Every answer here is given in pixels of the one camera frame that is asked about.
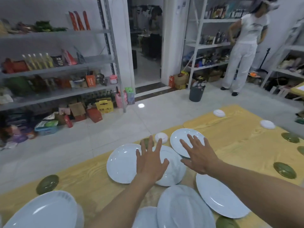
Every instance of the dark marble threshold strip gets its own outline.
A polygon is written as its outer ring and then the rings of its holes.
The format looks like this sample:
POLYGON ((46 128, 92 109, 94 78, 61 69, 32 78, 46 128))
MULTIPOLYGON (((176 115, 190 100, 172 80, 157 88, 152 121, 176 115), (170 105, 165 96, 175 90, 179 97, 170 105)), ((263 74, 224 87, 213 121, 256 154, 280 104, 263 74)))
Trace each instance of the dark marble threshold strip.
POLYGON ((135 91, 136 91, 137 94, 139 94, 139 93, 142 93, 142 92, 146 92, 146 91, 149 91, 149 90, 155 90, 155 89, 162 88, 162 87, 165 87, 165 86, 166 86, 165 84, 163 84, 161 82, 158 82, 158 83, 153 83, 153 84, 150 84, 150 85, 136 87, 135 91))
POLYGON ((154 92, 154 93, 151 93, 151 94, 146 94, 146 95, 143 95, 143 96, 140 96, 140 97, 136 97, 135 101, 140 101, 140 100, 144 100, 144 99, 147 99, 147 98, 152 98, 152 97, 162 95, 162 94, 166 94, 166 93, 169 93, 169 92, 173 92, 173 91, 176 91, 176 90, 177 90, 176 88, 170 88, 170 89, 154 92))

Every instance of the person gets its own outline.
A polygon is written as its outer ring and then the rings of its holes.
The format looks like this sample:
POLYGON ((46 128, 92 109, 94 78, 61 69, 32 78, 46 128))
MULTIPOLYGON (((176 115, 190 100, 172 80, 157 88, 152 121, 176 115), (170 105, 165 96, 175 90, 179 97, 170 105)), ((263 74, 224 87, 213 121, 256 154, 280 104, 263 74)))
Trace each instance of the person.
POLYGON ((160 7, 154 7, 151 11, 151 18, 149 20, 149 31, 150 31, 150 41, 149 41, 149 54, 156 60, 158 55, 161 53, 161 25, 158 20, 159 15, 161 15, 160 7))
MULTIPOLYGON (((276 177, 260 174, 227 164, 220 160, 207 138, 202 145, 196 136, 187 135, 192 144, 180 140, 190 159, 181 162, 199 174, 216 178, 230 188, 238 198, 272 228, 304 227, 304 189, 276 177)), ((93 220, 90 228, 131 228, 136 212, 146 193, 162 178, 169 165, 161 163, 162 140, 152 151, 150 136, 148 149, 141 141, 141 154, 136 150, 137 174, 127 188, 112 200, 93 220)))
POLYGON ((264 41, 269 24, 268 12, 278 8, 277 0, 261 0, 261 3, 249 14, 233 23, 228 30, 233 49, 230 54, 229 64, 222 82, 221 90, 232 88, 232 96, 237 96, 245 85, 249 69, 253 63, 257 45, 264 41), (241 33, 235 42, 233 31, 241 29, 241 33), (234 76, 238 65, 237 78, 234 76))

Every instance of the left hand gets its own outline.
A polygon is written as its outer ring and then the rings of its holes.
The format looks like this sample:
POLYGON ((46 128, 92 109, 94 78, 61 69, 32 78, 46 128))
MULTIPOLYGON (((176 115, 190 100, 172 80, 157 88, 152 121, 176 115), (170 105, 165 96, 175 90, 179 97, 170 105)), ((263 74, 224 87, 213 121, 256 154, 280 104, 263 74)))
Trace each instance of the left hand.
POLYGON ((136 150, 137 164, 136 171, 138 176, 142 176, 143 179, 147 180, 148 183, 154 185, 155 182, 160 180, 164 175, 169 161, 165 158, 164 162, 161 163, 160 151, 162 145, 162 139, 158 140, 156 149, 152 151, 153 137, 149 137, 148 150, 146 150, 145 142, 142 140, 141 154, 139 150, 136 150))

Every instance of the white pants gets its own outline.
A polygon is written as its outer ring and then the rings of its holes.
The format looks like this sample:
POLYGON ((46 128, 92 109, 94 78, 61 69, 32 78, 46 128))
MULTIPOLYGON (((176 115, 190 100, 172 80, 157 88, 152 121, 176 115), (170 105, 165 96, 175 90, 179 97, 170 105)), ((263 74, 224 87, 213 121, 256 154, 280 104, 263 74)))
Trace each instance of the white pants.
POLYGON ((249 69, 253 63, 257 44, 242 44, 236 43, 233 47, 229 64, 226 70, 222 86, 229 89, 231 87, 237 67, 240 64, 237 78, 232 85, 233 92, 240 92, 246 83, 249 69))

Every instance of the woman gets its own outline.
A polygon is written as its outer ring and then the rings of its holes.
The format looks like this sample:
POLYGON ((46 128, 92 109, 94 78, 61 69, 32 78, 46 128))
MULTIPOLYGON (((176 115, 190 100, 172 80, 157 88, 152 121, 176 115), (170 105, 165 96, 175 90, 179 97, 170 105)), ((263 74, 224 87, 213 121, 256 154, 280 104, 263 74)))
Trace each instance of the woman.
POLYGON ((154 7, 151 11, 151 18, 149 21, 149 31, 150 31, 150 44, 149 44, 149 53, 150 56, 156 60, 157 56, 161 52, 161 27, 158 21, 159 8, 154 7))
POLYGON ((244 86, 249 69, 253 63, 257 45, 263 42, 269 24, 268 12, 279 7, 277 0, 261 0, 261 3, 252 12, 243 16, 229 27, 229 38, 234 45, 226 75, 221 90, 232 88, 232 96, 237 96, 244 86), (237 42, 233 39, 233 31, 241 29, 237 42), (237 79, 232 84, 237 67, 237 79))

